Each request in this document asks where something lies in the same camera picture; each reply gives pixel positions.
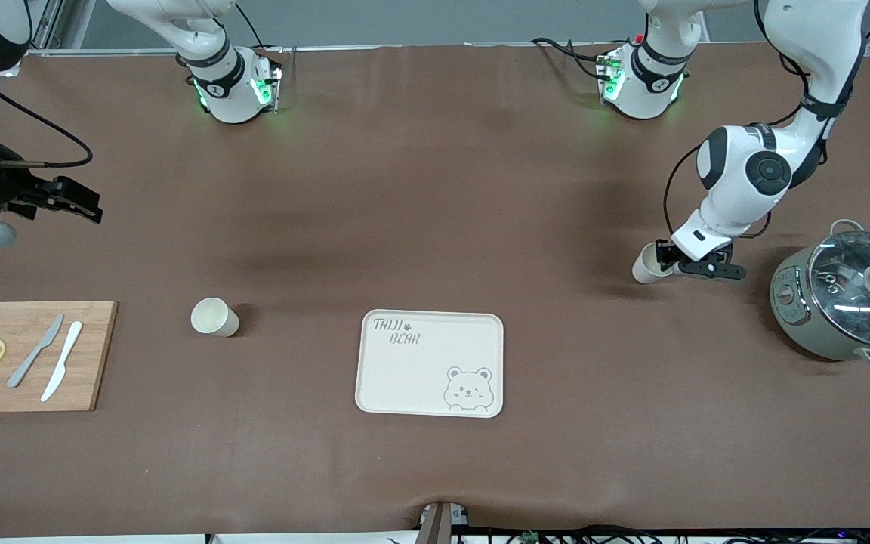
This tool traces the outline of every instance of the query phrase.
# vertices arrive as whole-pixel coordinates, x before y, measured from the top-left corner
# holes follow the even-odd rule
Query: white tray
[[[370,413],[497,416],[503,403],[501,320],[493,314],[368,312],[355,402]]]

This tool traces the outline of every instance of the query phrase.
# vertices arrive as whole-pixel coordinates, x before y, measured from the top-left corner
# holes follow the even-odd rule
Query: paper cup
[[[190,324],[197,332],[228,337],[237,332],[241,320],[227,303],[211,297],[201,300],[193,307]]]
[[[656,283],[673,272],[672,267],[666,272],[660,270],[660,263],[656,262],[655,243],[643,246],[640,257],[636,258],[636,262],[633,263],[633,278],[640,283]]]

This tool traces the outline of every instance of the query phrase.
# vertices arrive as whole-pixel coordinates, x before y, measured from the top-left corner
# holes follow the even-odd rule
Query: green led light
[[[263,82],[263,80],[257,80],[251,78],[251,83],[253,83],[253,90],[255,90],[255,94],[257,95],[257,102],[262,104],[262,106],[266,106],[270,104],[270,85]]]
[[[683,73],[680,74],[680,78],[674,83],[674,93],[670,95],[670,102],[673,102],[673,100],[677,99],[677,96],[680,96],[680,83],[683,83]]]
[[[207,106],[207,99],[203,97],[203,89],[200,88],[200,84],[197,83],[196,80],[194,80],[193,82],[193,88],[196,89],[197,96],[200,97],[200,106],[203,106],[204,108],[209,108]]]
[[[619,89],[622,89],[622,84],[626,80],[626,73],[622,70],[617,71],[615,75],[606,83],[606,89],[603,96],[607,100],[615,100],[619,97]]]

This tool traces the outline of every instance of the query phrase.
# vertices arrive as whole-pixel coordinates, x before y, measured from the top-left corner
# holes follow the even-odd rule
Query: cooking pot
[[[852,230],[836,232],[842,224]],[[784,332],[812,354],[870,363],[870,232],[835,221],[828,238],[777,267],[770,306]]]

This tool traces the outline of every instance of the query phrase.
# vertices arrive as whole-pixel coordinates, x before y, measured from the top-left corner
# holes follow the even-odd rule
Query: black strap
[[[643,61],[640,60],[639,48],[633,49],[631,64],[633,65],[633,75],[646,84],[646,89],[650,93],[660,94],[667,92],[680,79],[680,76],[683,75],[683,71],[670,73],[669,76],[650,71],[649,68],[646,68],[646,65],[643,65]]]
[[[777,136],[774,135],[774,130],[769,124],[751,123],[749,126],[757,129],[764,149],[767,149],[767,151],[777,151]]]
[[[819,121],[824,121],[825,119],[831,119],[841,115],[842,111],[845,110],[845,107],[848,106],[848,100],[850,97],[852,97],[852,93],[849,92],[848,96],[846,96],[841,102],[829,104],[821,102],[808,93],[804,93],[804,96],[801,97],[801,107],[817,115]]]
[[[643,51],[646,51],[646,55],[649,56],[649,58],[667,66],[680,66],[690,60],[691,56],[693,56],[693,52],[691,52],[690,55],[683,57],[668,57],[667,55],[659,53],[656,49],[652,48],[652,46],[649,46],[649,42],[646,39],[643,39],[640,46],[643,48]]]
[[[210,58],[205,58],[203,60],[191,60],[189,58],[185,58],[180,56],[180,53],[177,53],[177,57],[182,59],[184,64],[187,66],[193,66],[193,68],[210,68],[210,66],[214,66],[218,62],[224,59],[224,56],[227,56],[227,52],[230,51],[230,38],[224,36],[224,46],[222,46],[221,50],[217,53],[214,53]]]
[[[213,82],[208,79],[194,76],[197,86],[212,97],[227,97],[230,95],[230,89],[241,80],[244,76],[245,62],[241,52],[237,52],[237,65],[234,66],[228,74],[220,79],[214,79]]]

